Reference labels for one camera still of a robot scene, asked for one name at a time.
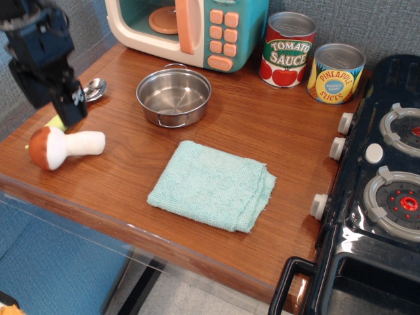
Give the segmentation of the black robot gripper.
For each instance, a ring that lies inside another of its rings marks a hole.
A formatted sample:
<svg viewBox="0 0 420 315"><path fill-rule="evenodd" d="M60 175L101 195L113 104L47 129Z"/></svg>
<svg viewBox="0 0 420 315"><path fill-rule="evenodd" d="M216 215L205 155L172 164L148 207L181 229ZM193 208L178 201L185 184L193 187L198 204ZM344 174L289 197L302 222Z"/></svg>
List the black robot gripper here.
<svg viewBox="0 0 420 315"><path fill-rule="evenodd" d="M69 20L57 6L2 6L1 31L12 56L10 72L35 108L52 102L66 127L87 116L85 94L68 55L74 50Z"/></svg>

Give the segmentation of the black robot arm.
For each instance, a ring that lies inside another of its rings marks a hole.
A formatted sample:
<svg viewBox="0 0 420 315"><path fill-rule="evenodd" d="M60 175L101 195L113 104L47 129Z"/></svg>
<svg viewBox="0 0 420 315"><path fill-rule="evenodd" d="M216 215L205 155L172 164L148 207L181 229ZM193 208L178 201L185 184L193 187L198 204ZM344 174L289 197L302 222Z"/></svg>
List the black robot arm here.
<svg viewBox="0 0 420 315"><path fill-rule="evenodd" d="M63 10L54 1L2 1L1 31L9 40L9 70L33 107L51 102L67 127L85 118L83 87L68 64L74 42Z"/></svg>

